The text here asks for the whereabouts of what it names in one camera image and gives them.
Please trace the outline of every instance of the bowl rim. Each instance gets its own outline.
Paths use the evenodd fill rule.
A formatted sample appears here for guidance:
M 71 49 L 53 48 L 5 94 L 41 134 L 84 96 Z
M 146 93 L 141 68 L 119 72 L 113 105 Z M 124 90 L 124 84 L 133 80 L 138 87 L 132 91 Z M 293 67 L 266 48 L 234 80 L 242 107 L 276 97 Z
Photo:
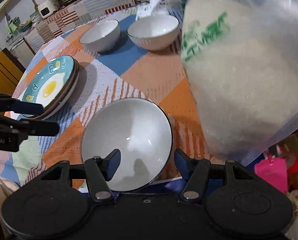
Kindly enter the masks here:
M 133 25 L 133 24 L 135 24 L 136 22 L 140 22 L 141 20 L 143 20 L 143 19 L 146 19 L 146 18 L 150 18 L 150 17 L 169 17 L 169 16 L 171 16 L 171 17 L 173 17 L 173 18 L 176 18 L 177 19 L 177 21 L 178 21 L 178 24 L 177 24 L 177 26 L 175 27 L 175 28 L 173 28 L 172 30 L 170 30 L 170 31 L 168 31 L 168 32 L 166 32 L 166 33 L 163 33 L 163 34 L 160 34 L 160 35 L 154 35 L 154 36 L 149 36 L 149 37 L 137 37 L 137 36 L 133 36 L 133 35 L 131 35 L 130 33 L 129 33 L 129 28 Z M 157 37 L 162 37 L 162 36 L 164 36 L 164 35 L 166 35 L 166 34 L 169 34 L 169 33 L 171 33 L 171 32 L 173 32 L 174 30 L 176 30 L 177 28 L 179 28 L 179 25 L 180 25 L 180 22 L 179 22 L 179 20 L 178 20 L 178 18 L 177 17 L 175 17 L 175 16 L 173 16 L 173 15 L 165 15 L 165 14 L 161 14 L 161 15 L 150 15 L 150 16 L 147 16 L 147 17 L 144 17 L 144 18 L 141 18 L 140 20 L 138 20 L 138 21 L 136 21 L 136 22 L 134 22 L 134 23 L 132 23 L 131 25 L 129 25 L 129 27 L 128 27 L 128 29 L 127 29 L 127 34 L 128 34 L 128 36 L 130 36 L 130 37 L 133 37 L 133 38 L 137 38 L 137 39 L 150 39 L 150 38 L 157 38 Z
M 98 25 L 103 24 L 104 22 L 111 22 L 111 21 L 116 21 L 116 22 L 118 23 L 118 24 L 116 25 L 116 27 L 115 27 L 113 30 L 111 30 L 111 32 L 109 32 L 108 34 L 106 34 L 106 35 L 104 35 L 104 36 L 102 36 L 102 37 L 100 37 L 100 38 L 98 38 L 98 39 L 96 39 L 96 40 L 94 40 L 94 41 L 91 41 L 91 42 L 81 42 L 82 37 L 83 37 L 89 30 L 91 30 L 92 28 L 94 28 L 94 27 L 96 27 L 96 26 L 98 26 Z M 101 22 L 99 22 L 99 23 L 96 23 L 94 26 L 92 26 L 90 29 L 88 29 L 88 30 L 86 30 L 86 31 L 84 32 L 84 34 L 83 34 L 83 35 L 80 37 L 80 39 L 79 39 L 79 43 L 82 44 L 82 45 L 86 45 L 86 44 L 91 44 L 91 43 L 93 43 L 93 42 L 95 42 L 95 41 L 99 41 L 99 40 L 101 40 L 101 39 L 107 37 L 107 36 L 110 35 L 111 33 L 113 33 L 113 32 L 118 28 L 118 26 L 119 26 L 119 21 L 118 21 L 118 20 L 115 20 L 115 19 L 112 19 L 112 20 L 103 20 L 103 21 L 101 21 Z
M 171 125 L 171 123 L 170 123 L 170 120 L 169 120 L 167 114 L 166 114 L 166 113 L 162 110 L 162 108 L 159 107 L 156 103 L 152 102 L 151 100 L 145 99 L 145 98 L 122 98 L 122 99 L 113 101 L 113 102 L 107 104 L 105 107 L 101 108 L 101 109 L 100 109 L 100 110 L 99 110 L 99 111 L 98 111 L 98 112 L 91 118 L 91 120 L 89 121 L 88 125 L 91 123 L 91 121 L 92 121 L 94 118 L 96 118 L 96 116 L 97 116 L 101 111 L 105 110 L 105 108 L 107 108 L 108 106 L 110 106 L 110 105 L 112 105 L 112 104 L 114 104 L 114 103 L 117 103 L 117 102 L 119 102 L 119 101 L 122 101 L 122 100 L 143 100 L 143 101 L 148 101 L 149 103 L 152 103 L 153 105 L 155 105 L 155 106 L 156 106 L 156 107 L 157 107 L 157 108 L 164 114 L 165 118 L 167 119 L 167 121 L 168 121 L 168 123 L 169 123 L 169 127 L 170 127 L 170 133 L 171 133 L 171 146 L 170 146 L 170 152 L 169 152 L 168 158 L 167 158 L 167 160 L 165 161 L 165 164 L 163 165 L 161 171 L 160 171 L 160 172 L 159 172 L 159 173 L 158 173 L 158 174 L 157 174 L 157 175 L 156 175 L 150 182 L 148 182 L 147 184 L 145 184 L 145 185 L 143 185 L 143 186 L 141 186 L 141 187 L 139 187 L 139 188 L 132 189 L 132 190 L 126 190 L 126 191 L 116 191 L 116 190 L 112 190 L 112 189 L 108 186 L 109 189 L 110 189 L 111 191 L 113 191 L 113 192 L 127 193 L 127 192 L 133 192 L 133 191 L 142 189 L 142 188 L 144 188 L 144 187 L 150 185 L 153 181 L 155 181 L 155 180 L 160 176 L 160 174 L 161 174 L 162 171 L 165 169 L 166 165 L 169 163 L 169 160 L 170 160 L 170 158 L 171 158 L 171 155 L 172 155 L 171 153 L 172 153 L 172 150 L 173 150 L 173 147 L 174 147 L 174 142 L 173 142 L 174 138 L 173 138 L 172 125 Z M 83 134 L 82 134 L 82 137 L 81 137 L 81 142 L 80 142 L 80 157 L 81 157 L 81 161 L 82 161 L 82 163 L 84 163 L 83 158 L 82 158 L 82 144 L 83 144 L 83 138 L 84 138 L 84 136 L 85 136 L 85 133 L 86 133 L 86 130 L 87 130 L 88 125 L 85 127 L 85 129 L 84 129 L 84 131 L 83 131 Z

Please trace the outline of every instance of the white plastic bag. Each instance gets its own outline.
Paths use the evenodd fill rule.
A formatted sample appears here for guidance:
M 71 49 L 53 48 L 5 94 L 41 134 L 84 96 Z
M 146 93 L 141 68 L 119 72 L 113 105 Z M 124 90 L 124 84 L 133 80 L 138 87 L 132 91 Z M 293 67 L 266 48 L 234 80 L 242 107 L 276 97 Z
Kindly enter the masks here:
M 298 1 L 189 0 L 181 59 L 210 154 L 247 165 L 298 128 Z

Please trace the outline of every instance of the egg white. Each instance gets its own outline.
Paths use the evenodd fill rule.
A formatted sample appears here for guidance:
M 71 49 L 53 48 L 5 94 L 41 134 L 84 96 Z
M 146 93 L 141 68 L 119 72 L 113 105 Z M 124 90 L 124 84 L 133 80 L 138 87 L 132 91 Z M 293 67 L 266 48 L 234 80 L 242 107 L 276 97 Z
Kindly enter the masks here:
M 64 76 L 65 76 L 65 72 L 57 73 L 53 75 L 51 78 L 49 78 L 47 82 L 45 82 L 43 86 L 40 88 L 36 98 L 36 103 L 42 104 L 43 107 L 46 107 L 47 105 L 49 105 L 52 102 L 52 100 L 54 100 L 54 98 L 58 95 L 62 87 L 64 86 Z M 52 93 L 50 93 L 47 97 L 44 97 L 43 96 L 44 90 L 47 87 L 47 85 L 49 85 L 52 81 L 56 81 L 56 86 L 52 91 Z

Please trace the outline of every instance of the table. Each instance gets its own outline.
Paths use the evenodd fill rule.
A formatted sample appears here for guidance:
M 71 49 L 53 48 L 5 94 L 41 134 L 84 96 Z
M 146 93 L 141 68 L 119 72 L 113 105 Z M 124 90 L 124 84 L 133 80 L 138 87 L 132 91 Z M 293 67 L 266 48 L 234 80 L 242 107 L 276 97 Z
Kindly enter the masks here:
M 80 75 L 74 93 L 50 121 L 60 124 L 56 137 L 29 137 L 17 153 L 0 151 L 0 176 L 23 185 L 60 160 L 81 163 L 82 134 L 92 116 L 108 103 L 127 97 L 152 100 L 169 117 L 174 144 L 191 158 L 204 157 L 222 163 L 209 155 L 197 115 L 196 105 L 180 60 L 180 37 L 160 52 L 148 52 L 128 38 L 127 27 L 135 21 L 138 7 L 105 15 L 56 37 L 43 45 L 30 62 L 13 97 L 22 98 L 33 77 L 48 61 L 60 55 L 71 55 L 80 64 Z M 171 12 L 182 23 L 182 12 Z M 103 19 L 120 22 L 121 38 L 113 52 L 100 55 L 83 48 L 79 38 Z M 22 115 L 7 112 L 21 119 Z M 170 158 L 159 179 L 180 176 Z M 73 182 L 78 188 L 83 181 Z
M 77 0 L 39 22 L 24 39 L 37 52 L 46 42 L 83 23 L 134 5 L 135 0 Z

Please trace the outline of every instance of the white rice cooker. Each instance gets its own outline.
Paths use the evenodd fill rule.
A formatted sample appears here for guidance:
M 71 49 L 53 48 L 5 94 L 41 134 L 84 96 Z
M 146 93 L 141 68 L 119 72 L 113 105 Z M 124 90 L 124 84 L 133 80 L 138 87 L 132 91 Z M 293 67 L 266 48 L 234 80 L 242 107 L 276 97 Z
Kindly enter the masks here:
M 41 17 L 45 19 L 57 11 L 59 7 L 60 5 L 58 0 L 48 0 L 38 6 L 38 11 Z

